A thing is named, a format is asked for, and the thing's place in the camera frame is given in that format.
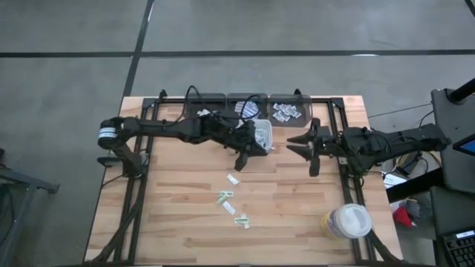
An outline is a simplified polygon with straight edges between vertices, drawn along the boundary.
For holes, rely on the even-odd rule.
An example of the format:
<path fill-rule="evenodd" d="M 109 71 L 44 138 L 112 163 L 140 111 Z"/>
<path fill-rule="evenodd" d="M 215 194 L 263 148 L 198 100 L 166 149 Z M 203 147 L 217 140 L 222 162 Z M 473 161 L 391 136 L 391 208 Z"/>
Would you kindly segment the black power adapter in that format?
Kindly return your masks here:
<path fill-rule="evenodd" d="M 413 170 L 419 164 L 420 159 L 421 159 L 420 157 L 413 158 L 411 161 L 403 164 L 399 172 L 405 176 L 412 174 Z"/>

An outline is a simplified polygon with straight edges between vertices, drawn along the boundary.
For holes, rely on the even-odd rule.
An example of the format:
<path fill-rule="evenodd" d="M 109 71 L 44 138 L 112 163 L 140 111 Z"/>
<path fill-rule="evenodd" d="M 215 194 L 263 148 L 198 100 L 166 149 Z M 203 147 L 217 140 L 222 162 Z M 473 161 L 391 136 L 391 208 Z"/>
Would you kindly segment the black keyboard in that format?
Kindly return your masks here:
<path fill-rule="evenodd" d="M 450 267 L 475 267 L 475 229 L 442 235 L 442 248 Z"/>

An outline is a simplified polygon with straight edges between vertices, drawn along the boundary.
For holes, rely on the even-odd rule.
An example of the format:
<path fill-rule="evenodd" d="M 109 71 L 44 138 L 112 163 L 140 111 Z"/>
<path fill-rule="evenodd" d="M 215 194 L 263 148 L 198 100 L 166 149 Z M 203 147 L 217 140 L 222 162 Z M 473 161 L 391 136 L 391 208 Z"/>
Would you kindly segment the disinfecting wipes canister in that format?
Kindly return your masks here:
<path fill-rule="evenodd" d="M 321 218 L 321 231 L 330 239 L 359 239 L 366 236 L 372 227 L 368 210 L 354 203 L 333 209 Z"/>

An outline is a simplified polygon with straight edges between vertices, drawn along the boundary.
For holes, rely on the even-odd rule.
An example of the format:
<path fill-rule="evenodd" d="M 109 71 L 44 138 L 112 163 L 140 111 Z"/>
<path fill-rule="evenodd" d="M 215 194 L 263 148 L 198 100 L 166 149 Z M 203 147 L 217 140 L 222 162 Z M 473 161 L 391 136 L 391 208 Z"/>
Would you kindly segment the white plastic bin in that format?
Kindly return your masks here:
<path fill-rule="evenodd" d="M 264 138 L 266 140 L 266 148 L 262 148 L 257 142 L 255 132 L 257 129 L 264 129 L 267 131 L 268 136 Z M 248 153 L 249 156 L 266 156 L 272 150 L 272 125 L 267 119 L 239 119 L 237 127 L 237 143 L 236 149 L 239 153 Z"/>

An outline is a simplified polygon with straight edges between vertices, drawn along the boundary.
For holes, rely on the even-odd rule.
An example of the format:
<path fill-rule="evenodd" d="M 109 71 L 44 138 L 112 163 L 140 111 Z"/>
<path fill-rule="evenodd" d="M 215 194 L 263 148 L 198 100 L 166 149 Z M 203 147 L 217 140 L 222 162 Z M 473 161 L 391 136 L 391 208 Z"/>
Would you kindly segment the black side desk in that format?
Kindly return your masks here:
<path fill-rule="evenodd" d="M 452 91 L 431 92 L 435 123 L 456 143 L 475 134 L 475 94 L 452 102 Z M 441 152 L 442 166 L 387 189 L 390 202 L 430 193 L 436 236 L 475 239 L 475 156 L 449 145 Z"/>

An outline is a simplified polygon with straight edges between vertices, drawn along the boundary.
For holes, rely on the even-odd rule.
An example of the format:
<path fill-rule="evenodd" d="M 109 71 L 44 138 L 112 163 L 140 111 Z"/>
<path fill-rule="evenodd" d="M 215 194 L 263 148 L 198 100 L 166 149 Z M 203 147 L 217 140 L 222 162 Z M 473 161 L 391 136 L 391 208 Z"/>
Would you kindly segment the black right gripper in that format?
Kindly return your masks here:
<path fill-rule="evenodd" d="M 328 126 L 321 126 L 320 119 L 313 119 L 309 132 L 299 136 L 290 137 L 287 142 L 300 145 L 287 145 L 287 148 L 297 155 L 310 161 L 309 175 L 316 177 L 320 172 L 320 156 L 342 156 L 342 149 L 338 139 L 330 133 Z"/>

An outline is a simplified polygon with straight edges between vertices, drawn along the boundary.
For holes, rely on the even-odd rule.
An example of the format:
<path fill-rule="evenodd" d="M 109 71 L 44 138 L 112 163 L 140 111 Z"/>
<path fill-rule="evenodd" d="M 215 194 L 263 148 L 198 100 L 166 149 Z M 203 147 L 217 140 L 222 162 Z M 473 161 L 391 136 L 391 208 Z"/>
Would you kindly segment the red fabric item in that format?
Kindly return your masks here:
<path fill-rule="evenodd" d="M 393 212 L 393 219 L 396 223 L 403 225 L 404 227 L 413 228 L 416 227 L 415 222 L 413 222 L 407 212 L 405 207 L 397 208 Z"/>

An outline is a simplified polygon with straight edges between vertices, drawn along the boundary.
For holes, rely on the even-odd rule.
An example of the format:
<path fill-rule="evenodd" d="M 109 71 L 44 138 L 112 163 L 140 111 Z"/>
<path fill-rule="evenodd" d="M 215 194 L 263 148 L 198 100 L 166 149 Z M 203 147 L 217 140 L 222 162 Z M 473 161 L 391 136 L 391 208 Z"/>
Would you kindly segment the black pole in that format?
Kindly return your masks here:
<path fill-rule="evenodd" d="M 475 93 L 475 78 L 466 82 L 457 89 L 446 89 L 446 97 L 456 105 L 462 105 L 465 100 Z"/>

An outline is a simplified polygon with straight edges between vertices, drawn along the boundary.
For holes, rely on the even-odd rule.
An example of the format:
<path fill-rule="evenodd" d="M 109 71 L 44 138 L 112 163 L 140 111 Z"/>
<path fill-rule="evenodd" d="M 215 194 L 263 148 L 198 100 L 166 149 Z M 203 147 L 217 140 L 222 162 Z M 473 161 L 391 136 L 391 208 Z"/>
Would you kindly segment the grey metal stand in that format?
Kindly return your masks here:
<path fill-rule="evenodd" d="M 14 171 L 3 163 L 5 150 L 0 148 L 0 267 L 7 267 L 19 232 L 39 189 L 55 194 L 59 184 L 45 182 Z"/>

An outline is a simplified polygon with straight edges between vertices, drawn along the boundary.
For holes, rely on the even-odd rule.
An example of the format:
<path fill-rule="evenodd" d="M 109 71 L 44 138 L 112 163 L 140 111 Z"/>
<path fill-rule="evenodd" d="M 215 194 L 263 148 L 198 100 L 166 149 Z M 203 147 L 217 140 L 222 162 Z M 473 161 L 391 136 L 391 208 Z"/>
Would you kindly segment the grey plastic bin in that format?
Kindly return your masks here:
<path fill-rule="evenodd" d="M 289 106 L 293 105 L 298 109 L 298 112 L 301 113 L 299 118 L 295 118 L 294 116 L 290 116 L 290 120 L 288 122 L 284 122 L 282 118 L 282 122 L 277 121 L 272 115 L 274 113 L 279 113 L 282 117 L 285 114 L 285 111 L 282 110 L 275 110 L 272 106 L 277 104 L 286 104 Z M 311 99 L 308 95 L 303 94 L 273 94 L 269 98 L 269 105 L 270 105 L 270 121 L 273 126 L 277 127 L 293 127 L 293 128 L 303 128 L 308 121 L 312 118 L 312 111 L 311 111 Z"/>
<path fill-rule="evenodd" d="M 208 119 L 215 114 L 219 114 L 226 108 L 226 95 L 224 93 L 203 93 L 198 96 L 191 93 L 185 101 L 185 113 L 180 122 L 188 122 L 193 125 L 200 125 L 204 119 Z M 198 116 L 197 112 L 207 109 L 211 113 L 205 116 Z"/>
<path fill-rule="evenodd" d="M 269 97 L 265 93 L 230 93 L 226 96 L 226 106 L 235 112 L 237 102 L 255 102 L 260 110 L 260 115 L 254 119 L 267 119 L 269 117 Z"/>

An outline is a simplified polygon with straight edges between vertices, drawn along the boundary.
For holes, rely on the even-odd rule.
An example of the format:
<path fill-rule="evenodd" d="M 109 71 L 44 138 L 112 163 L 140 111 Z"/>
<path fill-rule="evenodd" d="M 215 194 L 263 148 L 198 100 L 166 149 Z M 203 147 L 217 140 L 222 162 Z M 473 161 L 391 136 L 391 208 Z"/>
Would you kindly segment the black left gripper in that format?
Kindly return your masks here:
<path fill-rule="evenodd" d="M 264 120 L 239 120 L 234 128 L 222 130 L 218 142 L 238 154 L 235 170 L 242 171 L 248 158 L 268 154 L 268 122 Z"/>

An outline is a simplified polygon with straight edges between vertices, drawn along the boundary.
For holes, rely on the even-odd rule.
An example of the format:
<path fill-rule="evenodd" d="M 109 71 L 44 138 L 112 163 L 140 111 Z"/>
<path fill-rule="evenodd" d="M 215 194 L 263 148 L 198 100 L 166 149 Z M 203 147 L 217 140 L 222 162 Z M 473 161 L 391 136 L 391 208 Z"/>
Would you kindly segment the monitor with blue screen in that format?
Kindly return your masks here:
<path fill-rule="evenodd" d="M 475 133 L 453 144 L 455 151 L 475 156 Z"/>

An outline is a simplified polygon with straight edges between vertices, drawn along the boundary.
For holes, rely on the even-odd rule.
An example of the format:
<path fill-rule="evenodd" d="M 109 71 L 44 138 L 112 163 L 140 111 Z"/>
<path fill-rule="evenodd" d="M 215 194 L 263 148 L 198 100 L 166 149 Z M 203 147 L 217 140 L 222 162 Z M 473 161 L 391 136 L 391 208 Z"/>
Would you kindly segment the grey fabric item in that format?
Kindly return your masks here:
<path fill-rule="evenodd" d="M 417 200 L 407 199 L 405 203 L 405 208 L 410 218 L 414 220 L 419 220 L 421 218 L 420 205 Z"/>

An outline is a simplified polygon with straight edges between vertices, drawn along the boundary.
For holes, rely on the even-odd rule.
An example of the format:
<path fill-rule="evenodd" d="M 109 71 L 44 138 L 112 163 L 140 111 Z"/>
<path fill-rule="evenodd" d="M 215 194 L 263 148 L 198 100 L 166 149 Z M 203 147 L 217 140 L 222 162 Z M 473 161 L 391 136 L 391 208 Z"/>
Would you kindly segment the white paper sheet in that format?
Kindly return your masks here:
<path fill-rule="evenodd" d="M 383 183 L 386 189 L 389 189 L 395 185 L 402 184 L 404 182 L 407 182 L 407 180 L 400 176 L 389 174 L 389 173 L 383 174 Z"/>

